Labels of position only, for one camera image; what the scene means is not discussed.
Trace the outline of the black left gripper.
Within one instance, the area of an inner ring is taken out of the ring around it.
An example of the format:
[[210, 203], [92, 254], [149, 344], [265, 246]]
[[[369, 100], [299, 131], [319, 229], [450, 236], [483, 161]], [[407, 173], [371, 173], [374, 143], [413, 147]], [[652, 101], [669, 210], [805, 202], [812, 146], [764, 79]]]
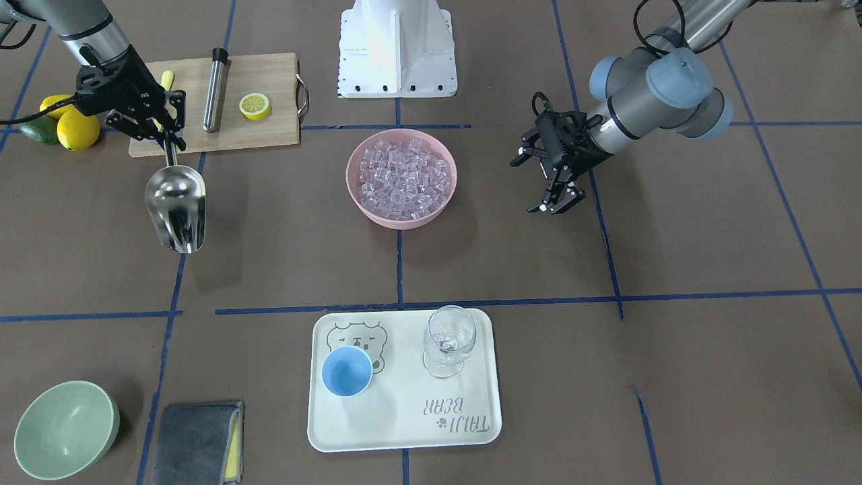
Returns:
[[611, 157], [593, 140], [589, 129], [599, 117], [585, 112], [558, 112], [549, 98], [536, 92], [531, 100], [535, 128], [521, 136], [521, 147], [509, 166], [523, 165], [530, 157], [541, 162], [547, 187], [543, 199], [527, 209], [529, 213], [563, 214], [585, 199], [586, 193], [576, 179]]

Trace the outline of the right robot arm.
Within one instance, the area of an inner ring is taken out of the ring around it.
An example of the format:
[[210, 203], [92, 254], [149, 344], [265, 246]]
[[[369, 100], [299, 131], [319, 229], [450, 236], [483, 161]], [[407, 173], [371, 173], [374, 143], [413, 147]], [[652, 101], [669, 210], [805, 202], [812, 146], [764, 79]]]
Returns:
[[135, 140], [184, 151], [185, 92], [155, 79], [102, 1], [3, 1], [2, 24], [47, 24], [82, 65], [71, 104]]

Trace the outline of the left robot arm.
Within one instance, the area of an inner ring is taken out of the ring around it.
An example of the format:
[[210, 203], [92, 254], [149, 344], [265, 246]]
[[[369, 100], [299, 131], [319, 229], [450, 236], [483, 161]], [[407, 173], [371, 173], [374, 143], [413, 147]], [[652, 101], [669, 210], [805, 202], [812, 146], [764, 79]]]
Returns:
[[638, 25], [635, 49], [595, 65], [590, 92], [597, 107], [560, 112], [536, 92], [535, 126], [521, 136], [512, 160], [541, 164], [543, 197], [531, 212], [561, 214], [585, 198], [578, 179], [656, 129], [709, 140], [729, 126], [732, 101], [715, 87], [701, 54], [729, 33], [749, 1], [674, 2], [676, 15], [649, 34]]

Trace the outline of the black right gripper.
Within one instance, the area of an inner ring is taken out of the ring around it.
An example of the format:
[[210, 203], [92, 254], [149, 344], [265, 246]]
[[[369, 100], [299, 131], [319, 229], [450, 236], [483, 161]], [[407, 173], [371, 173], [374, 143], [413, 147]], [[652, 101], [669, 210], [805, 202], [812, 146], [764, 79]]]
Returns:
[[[168, 144], [186, 150], [185, 91], [166, 91], [135, 47], [127, 47], [111, 61], [99, 61], [93, 47], [80, 47], [78, 52], [88, 63], [78, 71], [73, 95], [73, 105], [80, 113], [107, 112], [108, 126], [133, 140], [156, 142], [165, 152]], [[166, 106], [173, 108], [174, 117]]]

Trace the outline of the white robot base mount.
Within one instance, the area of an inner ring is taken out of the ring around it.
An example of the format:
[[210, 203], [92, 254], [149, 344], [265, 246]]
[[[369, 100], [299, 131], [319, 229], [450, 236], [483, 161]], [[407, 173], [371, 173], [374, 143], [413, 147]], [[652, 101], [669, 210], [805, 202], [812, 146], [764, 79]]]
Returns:
[[457, 94], [451, 13], [438, 2], [356, 1], [339, 27], [340, 98]]

